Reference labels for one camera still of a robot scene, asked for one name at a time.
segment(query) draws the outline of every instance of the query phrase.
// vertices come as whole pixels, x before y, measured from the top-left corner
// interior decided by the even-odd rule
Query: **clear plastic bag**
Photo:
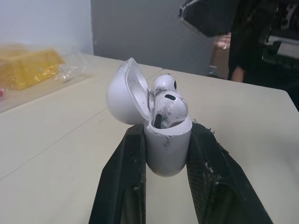
[[[0,112],[88,78],[86,59],[69,46],[0,43]]]

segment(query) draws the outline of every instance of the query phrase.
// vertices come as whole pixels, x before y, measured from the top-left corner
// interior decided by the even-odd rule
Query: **yellow object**
[[[0,86],[22,90],[58,73],[63,59],[53,49],[30,51],[23,45],[0,47]]]

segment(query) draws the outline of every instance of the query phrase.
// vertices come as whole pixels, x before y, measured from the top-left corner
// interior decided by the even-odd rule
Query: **white table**
[[[122,62],[90,60],[92,78],[0,114],[1,224],[88,223],[101,171],[129,127],[105,103]],[[285,92],[141,68],[149,83],[171,73],[190,116],[215,131],[272,221],[297,223],[299,115]],[[186,169],[171,178],[147,170],[146,202],[148,224],[197,223]]]

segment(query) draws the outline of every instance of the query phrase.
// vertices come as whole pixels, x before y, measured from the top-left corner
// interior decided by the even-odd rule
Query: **scuffed earbud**
[[[165,91],[155,97],[154,127],[166,129],[180,124],[188,116],[185,100],[174,91]]]
[[[160,75],[154,80],[151,94],[155,97],[165,91],[177,91],[177,82],[170,74]]]

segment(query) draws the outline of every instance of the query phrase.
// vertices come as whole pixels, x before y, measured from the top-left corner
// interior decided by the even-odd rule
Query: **airpods case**
[[[154,127],[154,97],[148,83],[133,58],[117,70],[107,91],[110,113],[120,122],[143,123],[146,141],[146,162],[160,176],[173,176],[185,166],[191,136],[192,121],[184,121],[166,129]]]

